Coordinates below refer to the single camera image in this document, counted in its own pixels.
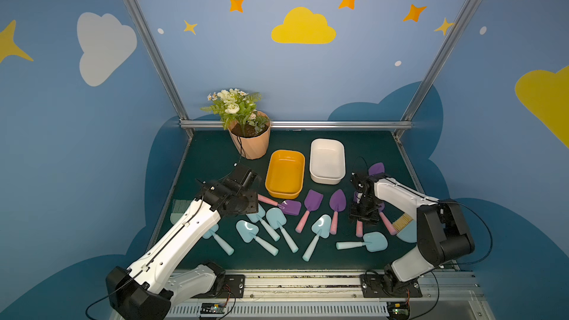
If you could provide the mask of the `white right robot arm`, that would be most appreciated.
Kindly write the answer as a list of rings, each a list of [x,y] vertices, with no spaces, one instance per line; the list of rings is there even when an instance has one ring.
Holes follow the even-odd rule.
[[[350,182],[356,189],[350,219],[376,224],[379,205],[386,202],[416,223],[416,246],[384,268],[379,284],[386,296],[421,296],[416,287],[421,275],[474,252],[470,228],[455,201],[426,196],[384,173],[352,173]]]

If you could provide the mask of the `yellow plastic storage box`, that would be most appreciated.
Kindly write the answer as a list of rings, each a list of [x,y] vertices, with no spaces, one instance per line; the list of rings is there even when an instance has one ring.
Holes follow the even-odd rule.
[[[302,192],[305,156],[299,151],[278,150],[272,153],[265,188],[278,199],[296,199]]]

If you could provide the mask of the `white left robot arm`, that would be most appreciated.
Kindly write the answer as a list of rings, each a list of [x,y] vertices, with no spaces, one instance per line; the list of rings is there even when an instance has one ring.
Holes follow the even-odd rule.
[[[213,262],[185,273],[174,271],[189,251],[225,216],[256,213],[256,172],[243,164],[221,181],[203,182],[180,219],[128,268],[114,268],[106,277],[111,307],[123,319],[164,319],[170,308],[194,296],[217,296],[225,270]]]

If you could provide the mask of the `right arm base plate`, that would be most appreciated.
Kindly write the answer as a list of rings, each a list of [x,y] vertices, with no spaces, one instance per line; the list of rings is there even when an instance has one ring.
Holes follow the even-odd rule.
[[[416,279],[403,282],[391,275],[365,273],[359,280],[365,298],[422,298]]]

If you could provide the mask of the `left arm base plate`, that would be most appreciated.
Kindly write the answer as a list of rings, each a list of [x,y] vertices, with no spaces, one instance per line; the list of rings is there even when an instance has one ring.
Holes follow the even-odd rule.
[[[221,299],[231,294],[231,298],[242,299],[244,296],[245,276],[241,274],[221,275],[216,278],[213,287],[206,293],[194,296],[194,299]]]

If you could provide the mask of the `white plastic storage box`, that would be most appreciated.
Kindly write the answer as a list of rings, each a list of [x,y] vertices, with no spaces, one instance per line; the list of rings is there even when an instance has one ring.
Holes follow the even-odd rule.
[[[311,143],[309,171],[318,184],[338,185],[346,174],[345,147],[334,139],[314,139]]]

